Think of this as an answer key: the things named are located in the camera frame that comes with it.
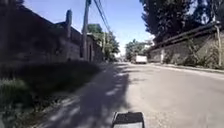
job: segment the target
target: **building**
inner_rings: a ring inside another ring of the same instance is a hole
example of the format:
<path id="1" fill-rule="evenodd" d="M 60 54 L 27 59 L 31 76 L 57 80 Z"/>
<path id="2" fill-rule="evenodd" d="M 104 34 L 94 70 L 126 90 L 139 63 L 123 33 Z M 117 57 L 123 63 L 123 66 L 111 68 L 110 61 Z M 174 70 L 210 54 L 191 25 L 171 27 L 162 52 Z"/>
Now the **building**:
<path id="1" fill-rule="evenodd" d="M 43 64 L 80 60 L 82 35 L 71 27 L 72 12 L 66 20 L 52 23 L 24 6 L 0 9 L 0 66 Z M 94 61 L 97 43 L 88 38 L 88 60 Z"/>

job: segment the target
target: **stone wall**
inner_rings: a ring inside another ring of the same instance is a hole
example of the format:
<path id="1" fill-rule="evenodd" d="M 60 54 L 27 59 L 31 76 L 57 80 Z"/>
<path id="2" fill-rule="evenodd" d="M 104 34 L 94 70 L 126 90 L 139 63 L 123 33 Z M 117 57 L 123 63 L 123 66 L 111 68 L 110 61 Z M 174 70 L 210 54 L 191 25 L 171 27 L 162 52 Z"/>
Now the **stone wall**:
<path id="1" fill-rule="evenodd" d="M 224 32 L 220 33 L 222 40 L 222 47 L 224 47 Z M 171 64 L 183 64 L 190 55 L 192 55 L 192 47 L 195 49 L 196 55 L 200 59 L 209 58 L 212 53 L 211 50 L 218 48 L 217 34 L 212 33 L 200 37 L 195 37 L 191 39 L 186 39 L 184 41 L 178 42 L 176 44 L 161 46 L 150 51 L 150 61 L 151 62 L 161 62 L 162 52 L 164 50 L 164 63 Z"/>

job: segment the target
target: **foliage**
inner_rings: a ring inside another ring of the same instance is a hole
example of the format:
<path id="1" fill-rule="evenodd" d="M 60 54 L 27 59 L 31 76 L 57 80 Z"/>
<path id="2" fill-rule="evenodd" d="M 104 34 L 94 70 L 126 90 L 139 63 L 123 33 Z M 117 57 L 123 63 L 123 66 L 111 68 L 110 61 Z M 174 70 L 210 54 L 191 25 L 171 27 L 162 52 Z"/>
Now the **foliage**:
<path id="1" fill-rule="evenodd" d="M 131 61 L 137 54 L 144 54 L 144 46 L 134 39 L 126 44 L 126 59 Z"/>
<path id="2" fill-rule="evenodd" d="M 9 5 L 22 5 L 24 3 L 24 0 L 1 0 L 0 5 L 7 3 Z"/>
<path id="3" fill-rule="evenodd" d="M 98 71 L 97 66 L 79 61 L 5 70 L 0 81 L 0 117 L 9 128 L 19 127 L 23 118 L 54 103 L 54 93 L 72 92 Z"/>
<path id="4" fill-rule="evenodd" d="M 189 55 L 185 59 L 185 61 L 181 64 L 184 66 L 201 66 L 205 68 L 213 68 L 213 69 L 221 69 L 220 66 L 218 66 L 218 47 L 217 46 L 211 46 L 211 48 L 208 49 L 207 53 L 203 56 L 198 55 L 198 50 L 200 49 L 200 46 L 196 45 L 192 40 L 189 40 L 187 43 L 187 47 L 189 49 Z"/>
<path id="5" fill-rule="evenodd" d="M 146 31 L 155 42 L 189 31 L 214 20 L 224 21 L 224 0 L 140 0 Z"/>
<path id="6" fill-rule="evenodd" d="M 103 52 L 106 60 L 113 60 L 114 53 L 119 53 L 119 43 L 112 32 L 106 33 L 102 31 L 99 24 L 89 24 L 88 32 L 92 33 L 95 40 L 102 43 Z"/>
<path id="7" fill-rule="evenodd" d="M 142 3 L 146 31 L 159 37 L 158 41 L 182 32 L 191 0 L 145 0 Z"/>
<path id="8" fill-rule="evenodd" d="M 88 33 L 93 34 L 95 40 L 102 42 L 104 40 L 103 30 L 99 24 L 88 24 Z"/>

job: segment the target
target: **power line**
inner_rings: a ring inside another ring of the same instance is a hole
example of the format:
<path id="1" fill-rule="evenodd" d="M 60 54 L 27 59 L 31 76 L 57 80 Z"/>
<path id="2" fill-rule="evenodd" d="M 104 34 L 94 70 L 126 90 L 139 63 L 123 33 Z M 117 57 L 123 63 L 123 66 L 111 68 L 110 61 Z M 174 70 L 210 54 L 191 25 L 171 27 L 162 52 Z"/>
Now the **power line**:
<path id="1" fill-rule="evenodd" d="M 104 22 L 104 25 L 106 26 L 107 30 L 110 32 L 110 26 L 109 26 L 108 21 L 106 19 L 106 15 L 105 15 L 105 13 L 103 11 L 101 1 L 99 1 L 99 3 L 98 3 L 96 0 L 94 0 L 94 2 L 96 4 L 96 7 L 97 7 L 97 9 L 98 9 L 98 11 L 100 13 L 100 16 L 101 16 L 101 18 L 102 18 L 102 20 Z"/>
<path id="2" fill-rule="evenodd" d="M 99 0 L 99 5 L 100 5 L 100 8 L 101 8 L 101 10 L 102 10 L 102 14 L 103 14 L 103 16 L 105 17 L 105 21 L 106 21 L 106 23 L 107 23 L 107 26 L 109 26 L 108 20 L 107 20 L 106 15 L 105 15 L 105 13 L 104 13 L 104 11 L 103 11 L 103 6 L 102 6 L 102 3 L 101 3 L 101 0 Z"/>

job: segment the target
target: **utility pole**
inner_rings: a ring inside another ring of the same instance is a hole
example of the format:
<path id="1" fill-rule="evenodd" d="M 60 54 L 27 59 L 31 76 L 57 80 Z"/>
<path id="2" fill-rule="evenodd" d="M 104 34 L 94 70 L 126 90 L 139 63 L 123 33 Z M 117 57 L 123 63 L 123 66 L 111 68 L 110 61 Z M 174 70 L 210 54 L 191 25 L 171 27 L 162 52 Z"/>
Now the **utility pole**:
<path id="1" fill-rule="evenodd" d="M 85 14 L 83 20 L 83 28 L 82 28 L 82 44 L 81 44 L 81 57 L 84 60 L 87 60 L 87 25 L 88 25 L 88 15 L 89 15 L 89 6 L 91 5 L 91 0 L 86 0 L 85 5 Z"/>
<path id="2" fill-rule="evenodd" d="M 217 37 L 218 37 L 218 51 L 219 51 L 219 66 L 222 66 L 222 41 L 220 38 L 220 29 L 216 25 Z"/>

